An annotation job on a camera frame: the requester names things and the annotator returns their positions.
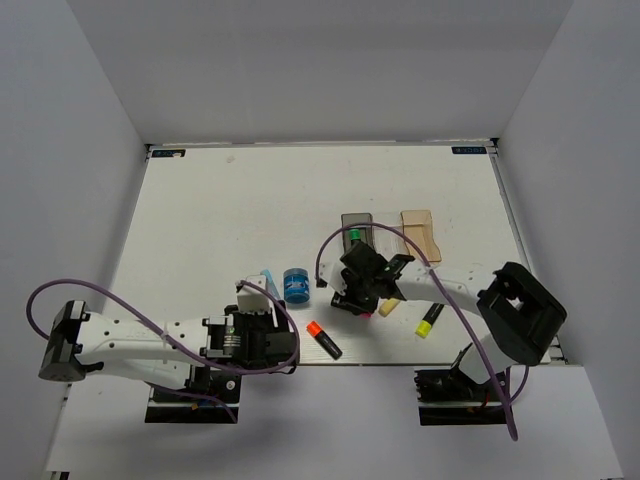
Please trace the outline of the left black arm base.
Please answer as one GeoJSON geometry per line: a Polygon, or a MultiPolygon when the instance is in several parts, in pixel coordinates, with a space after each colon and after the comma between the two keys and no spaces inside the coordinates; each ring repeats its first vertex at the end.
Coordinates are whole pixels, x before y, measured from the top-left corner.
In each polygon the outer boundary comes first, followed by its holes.
{"type": "Polygon", "coordinates": [[[235,424],[241,394],[240,375],[196,368],[185,387],[172,390],[151,384],[147,424],[235,424]]]}

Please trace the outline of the blue table label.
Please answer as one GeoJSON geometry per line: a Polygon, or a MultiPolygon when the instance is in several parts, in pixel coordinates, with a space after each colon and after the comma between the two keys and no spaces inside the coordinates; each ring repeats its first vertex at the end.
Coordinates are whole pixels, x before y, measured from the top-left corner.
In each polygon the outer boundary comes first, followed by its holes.
{"type": "Polygon", "coordinates": [[[454,155],[486,155],[487,149],[484,146],[452,146],[454,155]]]}
{"type": "Polygon", "coordinates": [[[185,149],[154,149],[152,158],[182,158],[186,155],[185,149]]]}

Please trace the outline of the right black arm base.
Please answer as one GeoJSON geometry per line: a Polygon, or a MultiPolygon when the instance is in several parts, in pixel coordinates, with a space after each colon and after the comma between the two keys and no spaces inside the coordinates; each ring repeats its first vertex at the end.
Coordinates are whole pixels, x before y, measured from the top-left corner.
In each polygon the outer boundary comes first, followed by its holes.
{"type": "Polygon", "coordinates": [[[449,369],[414,371],[419,424],[435,426],[505,425],[506,415],[490,380],[463,380],[449,369]]]}

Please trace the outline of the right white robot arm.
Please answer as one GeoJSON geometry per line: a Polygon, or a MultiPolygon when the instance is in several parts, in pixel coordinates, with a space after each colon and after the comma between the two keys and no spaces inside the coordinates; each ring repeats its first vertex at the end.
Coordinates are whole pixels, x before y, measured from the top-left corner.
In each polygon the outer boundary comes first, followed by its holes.
{"type": "Polygon", "coordinates": [[[567,319],[554,295],[511,261],[495,271],[428,267],[406,254],[387,260],[358,242],[337,262],[321,263],[317,279],[344,300],[426,301],[481,317],[488,333],[471,341],[451,374],[453,390],[466,399],[484,391],[492,374],[540,364],[567,319]]]}

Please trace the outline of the right blue table label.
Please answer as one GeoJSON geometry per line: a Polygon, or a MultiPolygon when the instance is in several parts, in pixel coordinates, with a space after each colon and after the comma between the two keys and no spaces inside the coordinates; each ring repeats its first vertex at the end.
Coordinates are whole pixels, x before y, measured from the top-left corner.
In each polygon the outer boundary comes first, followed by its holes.
{"type": "Polygon", "coordinates": [[[454,155],[486,155],[487,149],[484,146],[452,146],[454,155]]]}

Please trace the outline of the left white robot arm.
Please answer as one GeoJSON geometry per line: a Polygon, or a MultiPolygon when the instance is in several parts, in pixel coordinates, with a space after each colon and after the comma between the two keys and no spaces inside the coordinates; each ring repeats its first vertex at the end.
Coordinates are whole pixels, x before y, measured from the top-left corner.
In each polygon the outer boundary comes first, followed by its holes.
{"type": "Polygon", "coordinates": [[[203,360],[233,374],[294,364],[298,338],[277,310],[163,322],[154,333],[141,322],[91,312],[69,301],[54,319],[38,377],[73,383],[110,375],[157,384],[199,399],[211,387],[203,360]]]}

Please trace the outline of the light blue glue stick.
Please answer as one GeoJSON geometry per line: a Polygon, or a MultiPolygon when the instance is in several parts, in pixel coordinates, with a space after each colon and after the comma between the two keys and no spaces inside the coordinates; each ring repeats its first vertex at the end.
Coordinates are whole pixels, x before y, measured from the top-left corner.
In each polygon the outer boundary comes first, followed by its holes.
{"type": "Polygon", "coordinates": [[[282,301],[282,297],[279,293],[279,290],[276,286],[276,283],[272,277],[271,272],[268,269],[264,269],[260,272],[261,275],[265,277],[266,280],[266,290],[277,300],[282,301]]]}

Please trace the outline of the pale yellow glue stick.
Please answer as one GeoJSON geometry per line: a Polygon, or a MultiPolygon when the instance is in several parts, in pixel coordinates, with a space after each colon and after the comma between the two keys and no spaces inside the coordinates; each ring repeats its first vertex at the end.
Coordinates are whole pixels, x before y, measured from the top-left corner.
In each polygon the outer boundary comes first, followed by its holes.
{"type": "Polygon", "coordinates": [[[378,314],[381,317],[386,318],[387,316],[389,316],[396,308],[397,306],[401,303],[401,301],[399,299],[388,299],[385,300],[378,309],[378,314]]]}

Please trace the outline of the orange cap black highlighter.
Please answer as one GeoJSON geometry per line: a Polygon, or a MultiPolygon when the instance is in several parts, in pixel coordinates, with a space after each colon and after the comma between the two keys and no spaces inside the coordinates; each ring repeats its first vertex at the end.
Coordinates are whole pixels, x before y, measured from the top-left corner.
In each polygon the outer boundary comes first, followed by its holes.
{"type": "Polygon", "coordinates": [[[342,357],[343,352],[323,328],[315,321],[310,322],[306,326],[309,335],[322,347],[322,349],[333,359],[338,360],[342,357]]]}

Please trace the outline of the clear transparent bin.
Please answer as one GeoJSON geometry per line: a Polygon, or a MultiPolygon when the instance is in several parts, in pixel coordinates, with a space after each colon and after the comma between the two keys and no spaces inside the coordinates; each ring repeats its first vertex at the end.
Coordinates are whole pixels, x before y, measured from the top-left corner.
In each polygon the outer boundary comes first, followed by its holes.
{"type": "MultiPolygon", "coordinates": [[[[399,232],[403,231],[401,213],[399,211],[377,211],[372,214],[374,223],[386,225],[399,232]]],[[[396,254],[407,254],[405,241],[400,236],[379,228],[373,228],[374,245],[376,251],[390,260],[396,254]]]]}

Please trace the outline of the dark grey transparent bin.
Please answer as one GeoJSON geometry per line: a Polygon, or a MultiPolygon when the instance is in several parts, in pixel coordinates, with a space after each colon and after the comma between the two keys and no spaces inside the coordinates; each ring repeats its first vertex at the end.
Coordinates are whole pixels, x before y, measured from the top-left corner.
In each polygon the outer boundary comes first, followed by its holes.
{"type": "Polygon", "coordinates": [[[341,226],[343,227],[341,239],[344,253],[347,253],[353,246],[349,238],[349,230],[353,228],[360,229],[362,235],[361,243],[376,250],[372,222],[373,215],[371,213],[343,213],[341,215],[341,226]]]}

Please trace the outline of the blue round jar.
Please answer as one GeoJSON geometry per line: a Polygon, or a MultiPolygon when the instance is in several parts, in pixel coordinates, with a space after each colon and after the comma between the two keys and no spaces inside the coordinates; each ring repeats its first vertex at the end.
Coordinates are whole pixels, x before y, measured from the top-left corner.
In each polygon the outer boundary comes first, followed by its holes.
{"type": "Polygon", "coordinates": [[[309,274],[303,268],[291,268],[283,273],[284,300],[302,305],[310,299],[309,274]]]}

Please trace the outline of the yellow cap black highlighter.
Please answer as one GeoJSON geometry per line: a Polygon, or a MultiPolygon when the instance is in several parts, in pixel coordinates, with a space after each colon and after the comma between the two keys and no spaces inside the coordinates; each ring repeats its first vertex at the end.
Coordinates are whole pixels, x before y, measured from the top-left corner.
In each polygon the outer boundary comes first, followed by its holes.
{"type": "Polygon", "coordinates": [[[432,304],[429,310],[421,319],[418,327],[415,330],[415,334],[418,335],[420,338],[426,338],[429,335],[430,331],[432,330],[433,325],[439,318],[443,309],[444,309],[443,304],[440,304],[440,303],[432,304]]]}

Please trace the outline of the left blue table label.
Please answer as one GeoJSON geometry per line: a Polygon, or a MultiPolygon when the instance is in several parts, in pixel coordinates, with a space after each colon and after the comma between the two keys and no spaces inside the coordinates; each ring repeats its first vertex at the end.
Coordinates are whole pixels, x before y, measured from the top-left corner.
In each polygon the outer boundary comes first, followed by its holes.
{"type": "Polygon", "coordinates": [[[152,158],[182,158],[186,155],[185,149],[154,149],[152,158]]]}

